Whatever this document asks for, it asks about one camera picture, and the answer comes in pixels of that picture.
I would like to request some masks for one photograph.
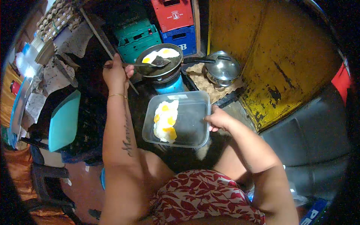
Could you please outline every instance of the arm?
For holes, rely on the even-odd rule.
[[[133,67],[126,68],[128,77],[134,73],[133,69]],[[119,55],[114,56],[112,69],[104,69],[103,76],[109,88],[109,95],[127,96],[129,84]],[[108,98],[103,161],[106,191],[100,224],[135,222],[147,212],[148,201],[144,193],[144,174],[129,106],[122,95]]]
[[[299,224],[285,170],[275,152],[240,121],[217,106],[212,109],[214,114],[205,120],[212,123],[212,131],[226,129],[236,141],[245,167],[253,174],[253,205],[265,213],[266,224]]]

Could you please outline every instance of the plastic food container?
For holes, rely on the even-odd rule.
[[[160,141],[154,135],[154,116],[155,110],[160,103],[163,101],[170,103],[175,99],[179,100],[178,115],[174,125],[177,138],[173,144],[169,144],[169,142]],[[204,121],[204,117],[210,115],[210,113],[210,97],[205,91],[157,95],[150,100],[146,111],[142,133],[143,139],[154,144],[200,148],[209,139],[209,123]]]

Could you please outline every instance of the pot handle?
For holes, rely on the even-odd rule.
[[[219,55],[219,56],[217,57],[217,59],[222,59],[222,60],[231,61],[231,57],[226,56],[226,55]]]
[[[184,59],[184,64],[188,63],[215,63],[213,59],[199,58],[199,57],[189,57]]]

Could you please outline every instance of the plastic bottle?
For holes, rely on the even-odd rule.
[[[16,54],[16,67],[24,77],[34,77],[41,67],[35,62],[37,55],[37,50],[29,43],[25,44],[22,52]]]

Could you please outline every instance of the hand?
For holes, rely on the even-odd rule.
[[[235,119],[227,114],[224,110],[220,109],[217,105],[212,105],[211,109],[213,114],[204,118],[205,121],[210,123],[209,131],[216,132],[220,128],[225,131],[228,130],[229,125]]]
[[[114,60],[109,60],[105,65],[112,64],[111,69],[103,69],[103,77],[109,89],[109,94],[126,94],[129,88],[128,79],[134,74],[134,66],[127,66],[125,70],[122,67],[119,54],[114,55]]]

